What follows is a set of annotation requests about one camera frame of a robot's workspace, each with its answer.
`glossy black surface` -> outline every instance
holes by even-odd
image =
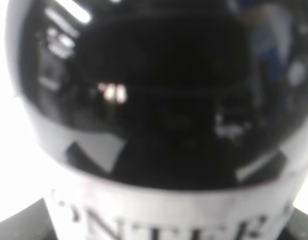
[[[307,0],[24,4],[19,38],[11,34],[16,23],[7,25],[19,46],[9,52],[11,71],[28,102],[67,130],[72,143],[60,154],[70,164],[167,189],[279,176],[279,151],[244,182],[235,170],[276,151],[308,115]],[[106,154],[91,157],[71,129],[123,141],[111,171],[102,169]]]

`black lettering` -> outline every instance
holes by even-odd
[[[106,232],[113,240],[123,240],[123,225],[121,220],[117,221],[118,232],[111,229],[105,221],[91,210],[87,210],[88,220],[93,220],[104,232]]]
[[[200,233],[201,233],[201,231],[199,229],[193,230],[191,240],[199,240],[200,239]]]
[[[261,216],[250,221],[242,222],[239,226],[238,234],[235,240],[244,240],[245,237],[250,237],[253,239],[261,237],[261,228],[264,226],[266,221],[267,217]]]
[[[159,229],[153,228],[151,230],[152,239],[151,240],[159,240]]]

